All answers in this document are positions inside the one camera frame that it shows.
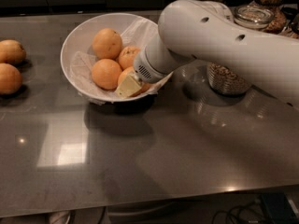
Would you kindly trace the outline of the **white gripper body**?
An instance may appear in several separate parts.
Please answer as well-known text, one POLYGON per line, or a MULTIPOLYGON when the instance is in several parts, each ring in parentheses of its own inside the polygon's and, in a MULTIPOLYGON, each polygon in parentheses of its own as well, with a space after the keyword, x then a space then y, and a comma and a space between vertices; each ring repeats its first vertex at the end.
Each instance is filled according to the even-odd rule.
POLYGON ((163 50, 146 46, 135 57, 134 69, 139 79, 153 84, 166 77, 163 64, 163 50))

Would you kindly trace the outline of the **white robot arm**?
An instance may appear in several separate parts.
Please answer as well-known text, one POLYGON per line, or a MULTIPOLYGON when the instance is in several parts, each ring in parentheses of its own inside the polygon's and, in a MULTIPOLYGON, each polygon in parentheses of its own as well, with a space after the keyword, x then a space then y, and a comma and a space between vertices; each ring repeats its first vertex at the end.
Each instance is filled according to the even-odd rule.
POLYGON ((127 98, 195 60, 230 68, 279 100, 299 106, 299 41, 241 27, 203 1, 177 0, 158 20, 158 34, 135 57, 116 89, 127 98))

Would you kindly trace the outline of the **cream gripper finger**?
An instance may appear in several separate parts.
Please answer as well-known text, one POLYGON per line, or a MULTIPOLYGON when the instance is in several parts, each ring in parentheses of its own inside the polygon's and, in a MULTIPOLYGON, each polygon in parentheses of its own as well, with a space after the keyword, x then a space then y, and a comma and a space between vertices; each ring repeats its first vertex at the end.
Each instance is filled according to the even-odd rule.
POLYGON ((142 80, 133 72, 116 89, 116 94, 120 98, 131 97, 132 93, 138 91, 143 85, 142 80))

